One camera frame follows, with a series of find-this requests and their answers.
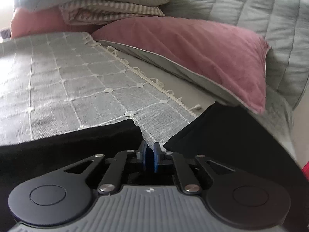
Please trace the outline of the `black pants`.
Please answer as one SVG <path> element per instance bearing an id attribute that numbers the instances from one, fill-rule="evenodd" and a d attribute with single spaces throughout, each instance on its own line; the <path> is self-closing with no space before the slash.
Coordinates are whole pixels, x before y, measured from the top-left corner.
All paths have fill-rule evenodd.
<path id="1" fill-rule="evenodd" d="M 7 200 L 20 183 L 95 154 L 110 157 L 142 141 L 132 120 L 1 146 L 1 231 L 15 221 Z M 290 194 L 288 231 L 308 231 L 308 180 L 286 150 L 240 107 L 211 105 L 165 144 L 186 158 L 204 154 L 282 185 Z"/>

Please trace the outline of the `pink pillow under blankets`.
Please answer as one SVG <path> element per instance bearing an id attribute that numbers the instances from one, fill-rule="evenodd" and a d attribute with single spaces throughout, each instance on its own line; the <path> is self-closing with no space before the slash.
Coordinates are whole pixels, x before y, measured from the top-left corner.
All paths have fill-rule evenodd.
<path id="1" fill-rule="evenodd" d="M 17 8 L 11 20 L 11 39 L 51 32 L 88 32 L 91 34 L 99 28 L 101 28 L 100 25 L 67 25 L 58 7 L 38 12 Z"/>

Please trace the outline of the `striped folded blanket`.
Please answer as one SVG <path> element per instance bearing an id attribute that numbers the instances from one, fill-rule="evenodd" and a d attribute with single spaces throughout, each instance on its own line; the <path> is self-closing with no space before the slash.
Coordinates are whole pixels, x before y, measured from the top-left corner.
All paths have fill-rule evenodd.
<path id="1" fill-rule="evenodd" d="M 110 22 L 144 16 L 164 17 L 159 7 L 106 0 L 76 0 L 59 5 L 68 25 L 105 25 Z"/>

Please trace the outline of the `grey quilted headboard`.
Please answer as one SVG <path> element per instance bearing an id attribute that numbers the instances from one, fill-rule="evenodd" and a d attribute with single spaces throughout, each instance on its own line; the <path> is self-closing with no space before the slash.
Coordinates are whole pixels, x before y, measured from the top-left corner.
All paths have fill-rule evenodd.
<path id="1" fill-rule="evenodd" d="M 270 44 L 266 82 L 296 108 L 308 85 L 306 0 L 170 0 L 167 16 L 211 20 L 246 28 Z"/>

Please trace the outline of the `grey checked bedspread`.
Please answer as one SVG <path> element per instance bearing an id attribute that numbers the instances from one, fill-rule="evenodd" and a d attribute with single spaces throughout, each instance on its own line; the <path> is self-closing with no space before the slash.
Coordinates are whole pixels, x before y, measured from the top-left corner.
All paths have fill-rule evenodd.
<path id="1" fill-rule="evenodd" d="M 131 119 L 152 144 L 166 142 L 214 100 L 152 64 L 87 33 L 1 43 L 1 144 Z"/>

